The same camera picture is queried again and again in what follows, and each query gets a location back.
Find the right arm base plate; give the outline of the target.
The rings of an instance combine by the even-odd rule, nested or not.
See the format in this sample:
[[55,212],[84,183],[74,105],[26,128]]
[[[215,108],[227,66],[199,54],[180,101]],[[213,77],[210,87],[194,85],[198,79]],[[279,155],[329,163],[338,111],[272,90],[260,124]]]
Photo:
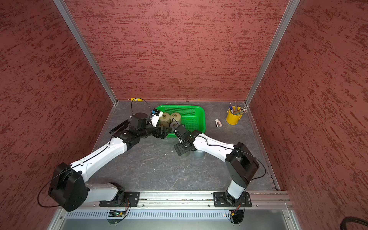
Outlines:
[[216,208],[252,207],[252,201],[248,192],[243,192],[239,198],[233,198],[227,192],[214,192],[213,200]]

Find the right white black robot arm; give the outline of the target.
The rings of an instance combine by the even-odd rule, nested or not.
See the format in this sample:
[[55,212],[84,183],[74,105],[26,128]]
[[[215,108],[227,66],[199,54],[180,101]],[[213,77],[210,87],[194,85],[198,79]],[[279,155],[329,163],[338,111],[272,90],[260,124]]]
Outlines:
[[229,206],[238,206],[240,197],[253,180],[260,161],[241,142],[227,144],[195,130],[190,132],[183,126],[174,131],[179,143],[174,146],[179,156],[189,151],[202,151],[226,164],[231,182],[225,192],[224,201]]

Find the green plastic basket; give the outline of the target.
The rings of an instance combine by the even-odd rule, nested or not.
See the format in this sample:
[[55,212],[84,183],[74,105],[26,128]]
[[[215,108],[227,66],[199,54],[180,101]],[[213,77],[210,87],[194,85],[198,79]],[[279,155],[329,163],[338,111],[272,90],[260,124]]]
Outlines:
[[160,105],[156,109],[169,113],[179,113],[181,124],[189,131],[198,130],[202,133],[206,131],[205,110],[197,105]]

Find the olive tea canister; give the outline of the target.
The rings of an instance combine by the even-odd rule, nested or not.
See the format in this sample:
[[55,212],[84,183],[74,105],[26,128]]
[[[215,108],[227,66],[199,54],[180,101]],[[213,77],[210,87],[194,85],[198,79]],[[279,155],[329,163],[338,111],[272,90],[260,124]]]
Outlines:
[[168,122],[160,122],[159,127],[169,128],[170,124]]

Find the green tea canister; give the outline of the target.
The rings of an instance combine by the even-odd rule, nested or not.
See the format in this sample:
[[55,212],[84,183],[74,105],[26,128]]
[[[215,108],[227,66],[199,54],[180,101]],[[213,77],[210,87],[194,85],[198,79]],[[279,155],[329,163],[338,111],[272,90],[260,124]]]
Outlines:
[[190,151],[189,152],[186,152],[186,153],[184,153],[183,155],[181,155],[181,158],[186,158],[186,157],[188,157],[189,155],[190,155]]

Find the beige tea canister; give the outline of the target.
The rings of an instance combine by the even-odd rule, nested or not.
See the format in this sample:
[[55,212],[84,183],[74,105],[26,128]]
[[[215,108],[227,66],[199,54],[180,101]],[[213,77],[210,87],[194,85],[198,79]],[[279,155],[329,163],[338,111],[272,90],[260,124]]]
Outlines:
[[170,120],[171,122],[174,122],[174,123],[176,122],[181,123],[181,118],[182,116],[177,112],[174,112],[170,115]]
[[163,113],[163,115],[159,118],[160,122],[166,122],[168,124],[170,124],[171,119],[170,119],[170,114],[169,113]]

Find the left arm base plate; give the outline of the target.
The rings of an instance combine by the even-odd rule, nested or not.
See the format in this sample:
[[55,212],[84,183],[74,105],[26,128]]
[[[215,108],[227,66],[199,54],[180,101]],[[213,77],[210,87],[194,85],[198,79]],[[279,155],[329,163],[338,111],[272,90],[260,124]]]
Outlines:
[[111,201],[100,201],[100,207],[137,207],[140,199],[140,192],[122,192],[118,194]]

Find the grey-blue tea canister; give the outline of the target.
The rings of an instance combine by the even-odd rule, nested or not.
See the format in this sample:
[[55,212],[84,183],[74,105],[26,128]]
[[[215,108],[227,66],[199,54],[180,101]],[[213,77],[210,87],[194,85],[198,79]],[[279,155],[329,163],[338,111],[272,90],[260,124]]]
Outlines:
[[193,154],[197,158],[203,158],[206,153],[204,151],[201,151],[201,150],[196,150],[196,151],[193,151]]

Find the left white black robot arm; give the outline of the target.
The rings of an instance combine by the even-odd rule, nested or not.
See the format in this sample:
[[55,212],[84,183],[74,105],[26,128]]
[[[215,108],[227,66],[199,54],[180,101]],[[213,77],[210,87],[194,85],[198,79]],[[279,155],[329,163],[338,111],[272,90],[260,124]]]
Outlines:
[[122,155],[141,139],[149,136],[164,139],[171,128],[160,127],[163,112],[153,109],[150,115],[136,113],[110,130],[110,140],[104,146],[71,164],[58,165],[50,181],[48,195],[66,211],[85,203],[100,202],[103,207],[126,204],[124,188],[117,183],[90,184],[89,179],[115,157]]

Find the grey tea canister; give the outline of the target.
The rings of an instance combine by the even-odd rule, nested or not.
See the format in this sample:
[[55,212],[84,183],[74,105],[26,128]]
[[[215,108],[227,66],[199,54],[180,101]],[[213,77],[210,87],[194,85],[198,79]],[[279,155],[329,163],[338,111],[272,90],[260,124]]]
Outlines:
[[174,131],[181,125],[180,122],[176,122],[176,121],[173,121],[171,124],[170,124],[170,128],[172,129],[171,130],[171,133],[174,133]]

